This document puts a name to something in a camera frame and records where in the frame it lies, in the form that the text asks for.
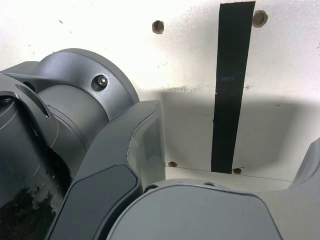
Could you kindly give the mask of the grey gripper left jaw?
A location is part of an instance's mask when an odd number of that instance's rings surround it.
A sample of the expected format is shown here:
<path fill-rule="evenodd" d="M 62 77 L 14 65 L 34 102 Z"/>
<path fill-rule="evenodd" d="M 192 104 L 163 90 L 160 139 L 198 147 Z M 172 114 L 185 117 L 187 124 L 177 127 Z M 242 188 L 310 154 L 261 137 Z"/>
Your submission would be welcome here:
<path fill-rule="evenodd" d="M 104 240 L 144 188 L 165 179 L 162 109 L 141 101 L 96 136 L 64 198 L 49 240 Z"/>

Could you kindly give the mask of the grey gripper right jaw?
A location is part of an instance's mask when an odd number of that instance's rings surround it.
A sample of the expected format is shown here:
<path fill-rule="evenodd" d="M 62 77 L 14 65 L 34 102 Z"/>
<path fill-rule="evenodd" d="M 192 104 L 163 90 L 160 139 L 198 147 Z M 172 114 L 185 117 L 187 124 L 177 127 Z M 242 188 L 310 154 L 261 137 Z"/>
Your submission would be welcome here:
<path fill-rule="evenodd" d="M 109 240 L 317 240 L 320 142 L 308 148 L 287 189 L 241 192 L 204 184 L 165 184 L 119 216 Z"/>

